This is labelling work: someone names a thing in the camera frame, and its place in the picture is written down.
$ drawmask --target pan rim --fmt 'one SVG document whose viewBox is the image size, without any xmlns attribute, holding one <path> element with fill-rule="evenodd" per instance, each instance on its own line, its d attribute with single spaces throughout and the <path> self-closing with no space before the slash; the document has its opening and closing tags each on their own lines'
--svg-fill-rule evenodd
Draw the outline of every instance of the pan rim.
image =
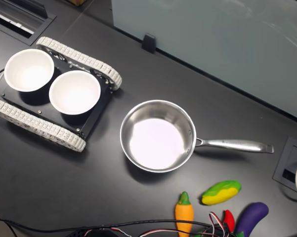
<svg viewBox="0 0 297 237">
<path fill-rule="evenodd" d="M 191 134 L 192 134 L 192 145 L 191 145 L 191 149 L 189 151 L 189 153 L 187 153 L 186 155 L 186 158 L 180 162 L 179 164 L 175 165 L 174 167 L 170 167 L 170 168 L 167 168 L 167 169 L 151 169 L 151 168 L 147 168 L 141 164 L 139 164 L 138 162 L 136 162 L 134 160 L 133 157 L 131 157 L 131 155 L 128 154 L 128 152 L 126 151 L 126 148 L 124 147 L 123 145 L 123 139 L 122 139 L 122 134 L 123 134 L 123 128 L 125 126 L 125 123 L 128 121 L 128 119 L 130 118 L 130 116 L 135 112 L 137 111 L 138 108 L 146 105 L 146 104 L 151 104 L 151 103 L 155 103 L 155 102 L 158 102 L 158 103 L 165 103 L 167 105 L 170 105 L 176 109 L 178 109 L 180 112 L 182 112 L 188 119 L 188 121 L 190 122 L 191 124 Z M 135 107 L 133 107 L 128 113 L 127 115 L 125 116 L 125 118 L 123 119 L 123 122 L 121 124 L 121 128 L 120 128 L 120 143 L 121 143 L 121 146 L 122 146 L 122 149 L 123 149 L 123 152 L 124 154 L 126 155 L 126 157 L 133 163 L 135 164 L 137 167 L 143 169 L 143 170 L 146 170 L 148 172 L 153 172 L 153 173 L 166 173 L 166 172 L 170 172 L 170 171 L 173 171 L 175 169 L 178 169 L 179 167 L 181 167 L 182 165 L 184 165 L 188 160 L 189 158 L 191 157 L 194 149 L 195 149 L 195 146 L 196 146 L 196 138 L 197 138 L 197 135 L 196 135 L 196 128 L 194 126 L 194 123 L 192 121 L 192 119 L 190 118 L 190 116 L 188 115 L 188 113 L 183 109 L 181 108 L 180 106 L 178 106 L 177 104 L 173 103 L 173 102 L 170 102 L 170 101 L 166 101 L 166 100 L 149 100 L 149 101 L 145 101 L 145 102 L 142 102 L 138 105 L 136 105 Z"/>
</svg>

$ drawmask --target white bowl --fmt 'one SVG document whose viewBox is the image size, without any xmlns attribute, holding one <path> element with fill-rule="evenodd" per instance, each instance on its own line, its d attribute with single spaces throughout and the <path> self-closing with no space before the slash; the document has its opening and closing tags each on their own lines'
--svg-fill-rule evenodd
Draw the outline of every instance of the white bowl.
<svg viewBox="0 0 297 237">
<path fill-rule="evenodd" d="M 59 112 L 79 115 L 98 102 L 100 84 L 93 75 L 84 71 L 70 71 L 60 75 L 49 89 L 49 100 Z"/>
<path fill-rule="evenodd" d="M 29 92 L 46 85 L 53 73 L 54 62 L 51 56 L 39 49 L 25 49 L 8 60 L 4 78 L 13 89 Z"/>
</svg>

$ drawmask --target purple eggplant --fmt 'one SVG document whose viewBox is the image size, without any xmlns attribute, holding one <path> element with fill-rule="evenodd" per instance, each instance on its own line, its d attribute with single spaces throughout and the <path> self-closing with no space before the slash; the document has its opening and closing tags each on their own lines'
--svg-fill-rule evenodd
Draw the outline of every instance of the purple eggplant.
<svg viewBox="0 0 297 237">
<path fill-rule="evenodd" d="M 236 226 L 236 237 L 249 237 L 254 227 L 269 212 L 269 208 L 262 202 L 250 204 L 243 212 Z"/>
</svg>

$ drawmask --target saucepan handle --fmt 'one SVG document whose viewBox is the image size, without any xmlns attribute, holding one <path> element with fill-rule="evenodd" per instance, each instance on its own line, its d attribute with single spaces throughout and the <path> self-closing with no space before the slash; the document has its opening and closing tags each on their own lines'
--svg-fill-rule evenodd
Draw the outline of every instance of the saucepan handle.
<svg viewBox="0 0 297 237">
<path fill-rule="evenodd" d="M 273 146 L 246 140 L 203 140 L 197 138 L 196 147 L 221 147 L 244 152 L 273 153 Z"/>
</svg>

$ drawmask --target stainless steel saucepan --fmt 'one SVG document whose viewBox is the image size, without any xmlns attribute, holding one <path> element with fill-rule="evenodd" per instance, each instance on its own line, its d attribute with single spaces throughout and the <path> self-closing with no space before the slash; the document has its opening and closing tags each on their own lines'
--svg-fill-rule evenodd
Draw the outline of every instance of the stainless steel saucepan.
<svg viewBox="0 0 297 237">
<path fill-rule="evenodd" d="M 120 140 L 131 162 L 156 173 L 179 168 L 191 157 L 195 147 L 273 153 L 271 145 L 260 142 L 197 138 L 189 115 L 178 105 L 163 100 L 146 101 L 135 106 L 122 122 Z"/>
</svg>

